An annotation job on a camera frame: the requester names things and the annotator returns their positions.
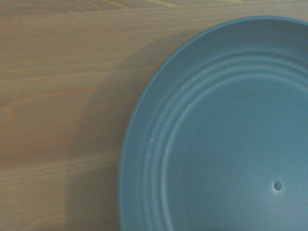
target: blue plate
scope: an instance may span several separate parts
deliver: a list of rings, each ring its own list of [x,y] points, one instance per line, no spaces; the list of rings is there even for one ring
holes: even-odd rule
[[[122,231],[308,230],[308,23],[243,18],[184,44],[123,143]]]

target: teal plastic plate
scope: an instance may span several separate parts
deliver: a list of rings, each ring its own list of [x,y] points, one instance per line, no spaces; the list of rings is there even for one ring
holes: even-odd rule
[[[178,49],[140,97],[122,231],[308,230],[308,24],[250,17]]]

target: wood grain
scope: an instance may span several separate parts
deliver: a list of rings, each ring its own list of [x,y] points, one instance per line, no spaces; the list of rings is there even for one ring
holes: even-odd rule
[[[6,2],[26,1],[0,1],[3,11]],[[77,2],[86,8],[100,1]],[[161,63],[230,19],[308,21],[302,1],[166,2],[177,6],[79,13],[69,6],[65,13],[1,18],[0,230],[118,230],[121,142]]]
[[[47,13],[72,13],[86,11],[131,10],[147,8],[173,8],[179,6],[245,3],[251,0],[1,0],[0,17]],[[271,2],[289,0],[271,0]]]

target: light wood plank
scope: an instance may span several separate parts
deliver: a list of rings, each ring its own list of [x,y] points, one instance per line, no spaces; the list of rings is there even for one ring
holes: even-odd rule
[[[181,44],[308,3],[211,2],[0,20],[0,230],[118,230],[117,163],[133,106]]]
[[[254,0],[261,4],[263,0]],[[86,11],[131,10],[147,8],[174,8],[178,6],[197,6],[234,3],[241,4],[251,0],[1,0],[0,17],[16,15],[37,15],[49,13],[72,13]],[[267,0],[268,2],[305,2],[305,0]]]

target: small hole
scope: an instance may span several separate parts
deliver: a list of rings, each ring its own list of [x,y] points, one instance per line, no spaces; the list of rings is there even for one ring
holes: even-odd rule
[[[279,190],[282,188],[281,183],[280,183],[279,181],[275,182],[274,188],[275,188],[277,191],[279,191]]]

